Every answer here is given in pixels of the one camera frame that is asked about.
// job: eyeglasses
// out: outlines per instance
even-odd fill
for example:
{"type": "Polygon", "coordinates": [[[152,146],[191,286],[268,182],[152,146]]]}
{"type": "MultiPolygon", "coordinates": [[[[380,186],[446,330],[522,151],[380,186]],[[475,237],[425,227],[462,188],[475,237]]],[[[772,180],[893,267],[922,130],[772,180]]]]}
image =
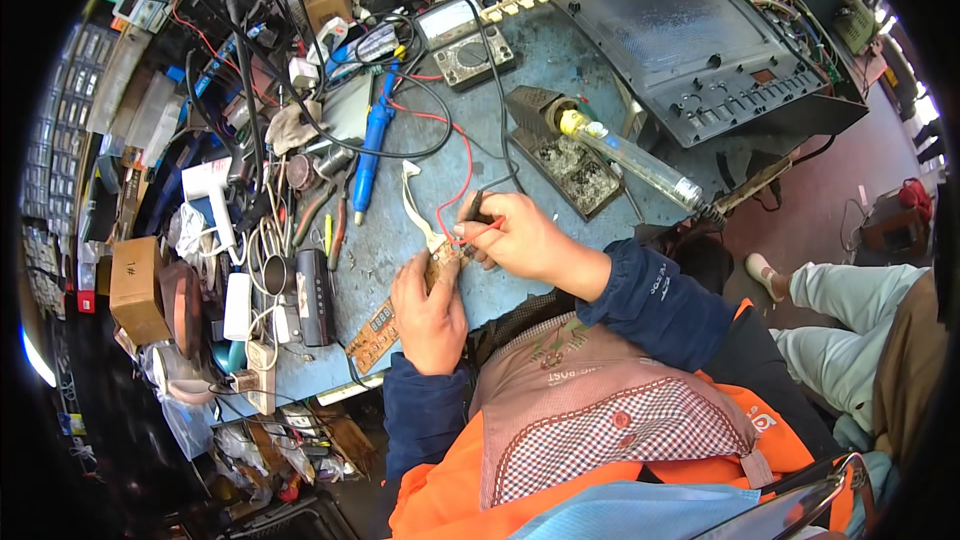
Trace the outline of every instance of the eyeglasses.
{"type": "Polygon", "coordinates": [[[784,492],[736,517],[714,525],[697,538],[789,538],[809,526],[827,510],[848,484],[860,495],[866,529],[870,532],[877,521],[874,488],[870,485],[870,474],[863,456],[859,452],[851,452],[834,467],[826,479],[784,492]]]}

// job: person's leg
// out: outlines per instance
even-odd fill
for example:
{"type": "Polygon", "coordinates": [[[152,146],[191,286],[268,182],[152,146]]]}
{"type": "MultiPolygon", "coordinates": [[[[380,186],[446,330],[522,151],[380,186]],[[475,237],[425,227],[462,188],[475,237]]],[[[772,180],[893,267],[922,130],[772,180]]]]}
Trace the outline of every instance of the person's leg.
{"type": "Polygon", "coordinates": [[[730,324],[720,349],[702,371],[716,384],[738,386],[756,394],[783,418],[813,459],[835,457],[843,452],[791,378],[763,317],[752,306],[730,324]]]}
{"type": "Polygon", "coordinates": [[[944,153],[944,137],[940,136],[935,139],[930,146],[919,151],[919,154],[917,155],[917,162],[923,165],[924,163],[930,161],[930,159],[936,159],[944,153]]]}
{"type": "Polygon", "coordinates": [[[922,147],[922,146],[924,145],[924,143],[930,138],[930,136],[931,136],[932,134],[933,134],[933,132],[932,132],[932,130],[930,129],[930,124],[929,124],[929,123],[928,123],[927,125],[919,128],[919,131],[917,132],[917,135],[913,137],[913,146],[916,147],[917,149],[919,149],[920,147],[922,147]]]}
{"type": "Polygon", "coordinates": [[[789,297],[798,307],[839,319],[860,336],[882,318],[892,316],[906,292],[927,271],[909,264],[857,267],[808,262],[785,275],[757,253],[747,257],[746,268],[775,302],[789,297]]]}
{"type": "Polygon", "coordinates": [[[916,136],[913,138],[913,144],[918,149],[930,138],[934,136],[942,136],[944,133],[944,126],[940,121],[940,117],[933,119],[927,125],[919,128],[919,131],[916,136]]]}
{"type": "Polygon", "coordinates": [[[790,376],[871,433],[874,376],[893,314],[866,334],[836,328],[770,330],[790,376]]]}

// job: red bag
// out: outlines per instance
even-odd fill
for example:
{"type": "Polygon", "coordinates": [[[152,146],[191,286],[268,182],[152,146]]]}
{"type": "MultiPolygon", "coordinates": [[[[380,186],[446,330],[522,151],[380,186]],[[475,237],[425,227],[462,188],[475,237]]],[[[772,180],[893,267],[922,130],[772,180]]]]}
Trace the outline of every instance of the red bag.
{"type": "Polygon", "coordinates": [[[924,185],[915,177],[908,177],[903,180],[903,187],[897,194],[900,204],[904,208],[916,207],[919,217],[923,220],[923,225],[930,225],[930,217],[933,215],[933,201],[924,185]]]}

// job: floor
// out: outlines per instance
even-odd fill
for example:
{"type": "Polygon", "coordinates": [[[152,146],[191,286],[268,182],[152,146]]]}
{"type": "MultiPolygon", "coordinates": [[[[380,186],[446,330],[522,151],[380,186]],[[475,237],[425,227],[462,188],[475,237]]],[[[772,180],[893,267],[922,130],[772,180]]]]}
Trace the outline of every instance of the floor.
{"type": "MultiPolygon", "coordinates": [[[[839,135],[829,150],[799,164],[782,178],[780,210],[767,212],[759,202],[747,200],[736,208],[726,225],[723,241],[733,253],[736,270],[724,295],[734,303],[749,296],[772,328],[834,326],[836,322],[786,303],[774,308],[762,286],[747,275],[744,258],[759,252],[783,272],[795,270],[807,261],[841,263],[848,255],[840,237],[857,227],[860,218],[859,210],[850,205],[844,221],[847,199],[859,203],[862,186],[866,204],[872,205],[877,196],[898,188],[905,178],[920,174],[912,139],[879,87],[874,86],[868,103],[870,114],[839,135]]],[[[810,138],[801,153],[818,149],[826,140],[810,138]]],[[[767,205],[774,204],[769,193],[763,198],[767,205]]],[[[328,487],[361,538],[366,535],[367,518],[383,480],[383,457],[387,452],[382,430],[368,434],[381,457],[371,479],[328,487]]]]}

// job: light blue pants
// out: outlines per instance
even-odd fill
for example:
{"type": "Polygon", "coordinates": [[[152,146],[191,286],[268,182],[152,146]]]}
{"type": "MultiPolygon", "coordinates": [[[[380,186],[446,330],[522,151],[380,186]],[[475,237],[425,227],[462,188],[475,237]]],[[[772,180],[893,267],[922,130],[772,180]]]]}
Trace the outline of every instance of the light blue pants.
{"type": "Polygon", "coordinates": [[[790,277],[793,304],[839,319],[850,331],[770,330],[790,375],[871,435],[874,376],[883,344],[897,307],[928,269],[808,262],[790,277]]]}

